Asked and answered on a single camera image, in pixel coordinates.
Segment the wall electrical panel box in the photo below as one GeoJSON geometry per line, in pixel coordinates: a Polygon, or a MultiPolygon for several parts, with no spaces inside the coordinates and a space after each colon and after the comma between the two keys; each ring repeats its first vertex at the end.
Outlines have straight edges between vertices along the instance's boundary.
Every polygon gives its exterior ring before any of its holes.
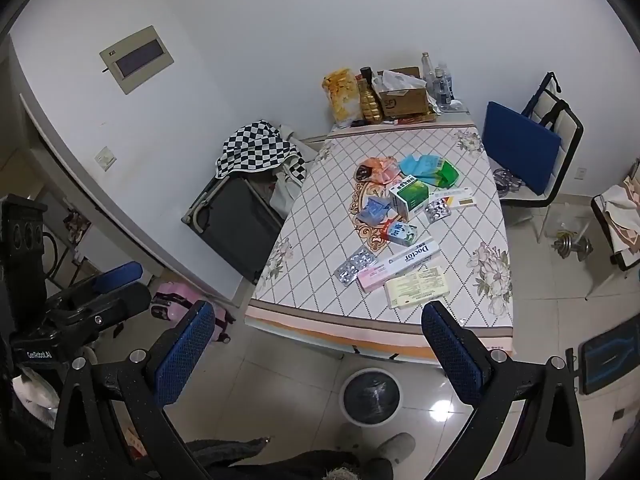
{"type": "Polygon", "coordinates": [[[133,92],[174,62],[153,25],[101,51],[100,58],[125,94],[133,92]]]}

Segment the white cushioned chair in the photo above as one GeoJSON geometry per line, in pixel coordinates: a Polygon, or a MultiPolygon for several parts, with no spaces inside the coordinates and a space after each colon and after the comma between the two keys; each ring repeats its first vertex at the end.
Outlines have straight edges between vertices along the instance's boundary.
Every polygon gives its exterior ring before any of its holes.
{"type": "Polygon", "coordinates": [[[626,272],[639,264],[639,159],[619,184],[590,203],[612,250],[611,262],[626,272]]]}

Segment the green white medicine box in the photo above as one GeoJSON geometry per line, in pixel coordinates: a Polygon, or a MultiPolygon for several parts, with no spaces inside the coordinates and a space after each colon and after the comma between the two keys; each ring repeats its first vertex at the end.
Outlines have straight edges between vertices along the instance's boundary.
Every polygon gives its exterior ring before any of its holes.
{"type": "Polygon", "coordinates": [[[398,216],[410,221],[424,211],[430,197],[430,189],[416,177],[407,176],[388,189],[388,197],[398,216]]]}

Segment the yellow snack bag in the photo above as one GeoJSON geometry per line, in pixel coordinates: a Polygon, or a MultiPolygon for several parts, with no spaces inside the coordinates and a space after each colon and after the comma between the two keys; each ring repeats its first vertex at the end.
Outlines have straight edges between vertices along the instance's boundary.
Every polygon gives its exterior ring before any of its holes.
{"type": "Polygon", "coordinates": [[[362,118],[357,79],[350,68],[341,68],[326,75],[322,80],[335,125],[348,128],[362,118]]]}

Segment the white Doctor toothpaste box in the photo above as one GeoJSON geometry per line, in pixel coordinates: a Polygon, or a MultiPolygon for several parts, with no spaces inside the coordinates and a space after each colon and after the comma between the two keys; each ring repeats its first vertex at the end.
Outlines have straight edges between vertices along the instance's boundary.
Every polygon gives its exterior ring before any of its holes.
{"type": "Polygon", "coordinates": [[[410,266],[433,257],[440,251],[439,244],[434,238],[429,238],[421,243],[411,246],[387,260],[390,266],[410,266]]]}

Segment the blue white small box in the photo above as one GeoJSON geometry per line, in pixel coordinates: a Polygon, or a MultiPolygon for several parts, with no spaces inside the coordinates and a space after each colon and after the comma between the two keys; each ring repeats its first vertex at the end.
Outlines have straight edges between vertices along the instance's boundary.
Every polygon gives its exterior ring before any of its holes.
{"type": "Polygon", "coordinates": [[[418,239],[418,229],[406,222],[387,220],[381,236],[390,243],[410,247],[418,239]]]}

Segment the checkered black white cloth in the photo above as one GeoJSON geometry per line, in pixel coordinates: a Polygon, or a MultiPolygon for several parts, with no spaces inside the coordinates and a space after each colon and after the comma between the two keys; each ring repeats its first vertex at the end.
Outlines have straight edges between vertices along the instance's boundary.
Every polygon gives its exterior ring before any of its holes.
{"type": "Polygon", "coordinates": [[[222,144],[215,164],[215,178],[223,179],[232,172],[258,174],[282,168],[298,185],[306,179],[303,154],[270,122],[258,120],[235,131],[222,144]]]}

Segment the pink long box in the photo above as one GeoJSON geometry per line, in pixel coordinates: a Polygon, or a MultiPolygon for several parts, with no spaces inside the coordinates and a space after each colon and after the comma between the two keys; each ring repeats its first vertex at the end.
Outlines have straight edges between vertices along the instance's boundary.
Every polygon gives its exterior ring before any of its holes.
{"type": "Polygon", "coordinates": [[[369,266],[367,269],[359,271],[357,281],[364,292],[372,292],[372,290],[383,286],[392,278],[398,278],[398,276],[404,275],[420,265],[420,262],[391,262],[390,260],[385,260],[376,266],[369,266]]]}

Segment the grey right slipper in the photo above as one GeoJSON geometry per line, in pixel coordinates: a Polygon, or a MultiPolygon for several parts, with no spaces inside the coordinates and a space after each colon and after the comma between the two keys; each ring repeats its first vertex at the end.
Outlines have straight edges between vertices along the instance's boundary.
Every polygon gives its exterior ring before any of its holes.
{"type": "Polygon", "coordinates": [[[387,460],[395,467],[404,462],[415,449],[416,439],[408,432],[401,432],[380,444],[375,451],[375,457],[387,460]]]}

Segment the blue wrapper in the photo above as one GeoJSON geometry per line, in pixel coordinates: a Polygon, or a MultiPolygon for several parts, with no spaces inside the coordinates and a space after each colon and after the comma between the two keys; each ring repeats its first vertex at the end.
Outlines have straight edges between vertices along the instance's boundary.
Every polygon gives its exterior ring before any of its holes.
{"type": "Polygon", "coordinates": [[[369,196],[356,218],[367,226],[378,226],[387,217],[390,211],[390,200],[387,197],[369,196]]]}

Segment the white striped medicine box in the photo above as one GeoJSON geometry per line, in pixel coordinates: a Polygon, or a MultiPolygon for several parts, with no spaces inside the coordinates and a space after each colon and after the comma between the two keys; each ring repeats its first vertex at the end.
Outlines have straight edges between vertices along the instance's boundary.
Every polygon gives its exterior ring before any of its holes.
{"type": "Polygon", "coordinates": [[[442,200],[449,209],[460,209],[476,206],[477,201],[470,188],[448,188],[448,190],[435,191],[430,196],[431,202],[442,200]]]}

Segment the silver blister pack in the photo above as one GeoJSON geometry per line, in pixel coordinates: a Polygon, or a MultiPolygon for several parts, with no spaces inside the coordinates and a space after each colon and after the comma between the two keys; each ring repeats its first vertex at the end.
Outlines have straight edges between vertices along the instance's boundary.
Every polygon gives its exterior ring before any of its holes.
{"type": "Polygon", "coordinates": [[[446,219],[450,214],[451,210],[447,204],[446,198],[432,200],[425,206],[425,215],[427,221],[431,224],[446,219]]]}
{"type": "Polygon", "coordinates": [[[366,246],[361,246],[351,254],[337,269],[334,275],[344,286],[352,284],[360,271],[376,263],[376,255],[366,246]]]}

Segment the pale yellow leaflet box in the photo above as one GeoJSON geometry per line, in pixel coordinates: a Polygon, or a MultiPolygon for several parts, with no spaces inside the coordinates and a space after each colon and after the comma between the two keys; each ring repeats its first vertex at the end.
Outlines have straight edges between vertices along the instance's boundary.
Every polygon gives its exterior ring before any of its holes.
{"type": "Polygon", "coordinates": [[[450,289],[440,266],[424,266],[384,284],[388,306],[392,309],[416,307],[442,298],[450,289]]]}

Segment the white round trash bin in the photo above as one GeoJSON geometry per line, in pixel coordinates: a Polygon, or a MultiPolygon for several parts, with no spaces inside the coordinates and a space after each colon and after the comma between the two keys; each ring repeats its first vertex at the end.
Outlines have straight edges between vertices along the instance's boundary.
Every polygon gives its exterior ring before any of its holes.
{"type": "Polygon", "coordinates": [[[338,404],[345,418],[362,428],[387,424],[402,407],[401,386],[393,374],[382,368],[357,370],[344,381],[338,404]]]}

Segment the blue green plastic bag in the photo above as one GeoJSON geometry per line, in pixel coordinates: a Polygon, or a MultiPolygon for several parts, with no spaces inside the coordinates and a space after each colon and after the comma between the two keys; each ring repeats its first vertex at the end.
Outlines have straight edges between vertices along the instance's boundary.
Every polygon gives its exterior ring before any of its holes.
{"type": "Polygon", "coordinates": [[[399,163],[405,176],[413,176],[423,183],[436,188],[452,188],[459,179],[456,167],[439,155],[407,156],[399,163]]]}

